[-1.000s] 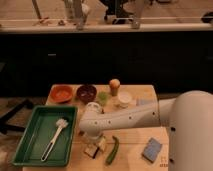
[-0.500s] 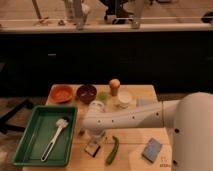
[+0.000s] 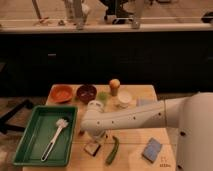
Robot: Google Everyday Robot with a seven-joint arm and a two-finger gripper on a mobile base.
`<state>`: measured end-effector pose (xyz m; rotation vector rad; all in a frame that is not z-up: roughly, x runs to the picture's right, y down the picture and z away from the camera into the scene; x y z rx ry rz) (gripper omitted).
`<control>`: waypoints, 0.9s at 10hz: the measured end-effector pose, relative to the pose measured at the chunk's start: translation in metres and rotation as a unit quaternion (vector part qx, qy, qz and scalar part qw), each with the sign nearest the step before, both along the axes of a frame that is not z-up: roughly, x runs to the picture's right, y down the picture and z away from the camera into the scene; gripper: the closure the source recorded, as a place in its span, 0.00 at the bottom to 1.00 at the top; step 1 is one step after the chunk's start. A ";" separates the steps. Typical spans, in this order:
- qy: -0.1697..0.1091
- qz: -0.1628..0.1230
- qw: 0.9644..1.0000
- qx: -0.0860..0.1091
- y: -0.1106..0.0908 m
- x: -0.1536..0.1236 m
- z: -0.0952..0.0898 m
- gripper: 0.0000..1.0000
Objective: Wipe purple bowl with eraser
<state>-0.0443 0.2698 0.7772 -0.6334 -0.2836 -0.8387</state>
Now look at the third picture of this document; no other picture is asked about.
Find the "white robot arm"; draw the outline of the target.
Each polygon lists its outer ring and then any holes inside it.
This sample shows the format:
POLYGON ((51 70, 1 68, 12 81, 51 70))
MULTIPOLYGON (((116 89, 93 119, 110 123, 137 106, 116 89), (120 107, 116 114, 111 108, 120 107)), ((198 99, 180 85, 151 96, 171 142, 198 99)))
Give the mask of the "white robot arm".
POLYGON ((94 139, 106 130, 159 127, 178 128, 176 171, 213 171, 213 93, 108 113, 99 101, 91 101, 81 121, 81 130, 94 139))

